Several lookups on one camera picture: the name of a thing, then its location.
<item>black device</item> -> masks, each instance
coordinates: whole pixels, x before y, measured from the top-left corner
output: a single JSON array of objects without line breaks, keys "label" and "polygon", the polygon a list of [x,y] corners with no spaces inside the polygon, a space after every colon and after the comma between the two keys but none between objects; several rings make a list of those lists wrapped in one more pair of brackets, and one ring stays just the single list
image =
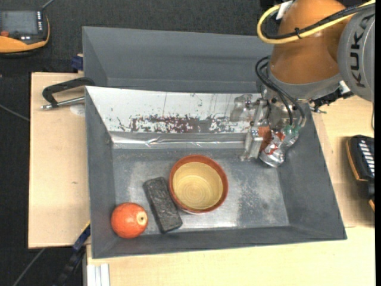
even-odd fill
[{"label": "black device", "polygon": [[48,34],[49,24],[42,9],[0,10],[1,36],[31,45],[46,41]]},{"label": "black device", "polygon": [[0,7],[0,57],[22,57],[36,52],[49,41],[50,26],[44,9]]},{"label": "black device", "polygon": [[356,135],[346,142],[349,164],[358,184],[359,196],[374,209],[374,138]]}]

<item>orange device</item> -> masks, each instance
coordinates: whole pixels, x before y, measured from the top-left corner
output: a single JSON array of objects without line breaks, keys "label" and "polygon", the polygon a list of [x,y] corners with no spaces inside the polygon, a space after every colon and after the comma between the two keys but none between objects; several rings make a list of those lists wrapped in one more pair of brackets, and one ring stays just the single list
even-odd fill
[{"label": "orange device", "polygon": [[0,10],[0,54],[30,54],[45,46],[49,36],[49,21],[42,10]]}]

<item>wooden bowl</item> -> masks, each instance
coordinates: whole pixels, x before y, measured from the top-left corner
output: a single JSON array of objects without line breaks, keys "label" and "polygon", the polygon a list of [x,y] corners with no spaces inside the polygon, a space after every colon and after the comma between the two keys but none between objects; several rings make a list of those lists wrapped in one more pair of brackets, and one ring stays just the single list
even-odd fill
[{"label": "wooden bowl", "polygon": [[222,167],[202,155],[181,158],[171,169],[169,192],[182,210],[201,214],[223,204],[228,183]]}]

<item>eraser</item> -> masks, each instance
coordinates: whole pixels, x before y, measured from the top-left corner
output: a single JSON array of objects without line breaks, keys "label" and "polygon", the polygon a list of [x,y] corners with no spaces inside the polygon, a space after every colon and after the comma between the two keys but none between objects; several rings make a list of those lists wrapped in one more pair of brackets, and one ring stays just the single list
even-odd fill
[{"label": "eraser", "polygon": [[163,177],[146,181],[143,189],[160,232],[167,233],[182,226],[183,222]]}]

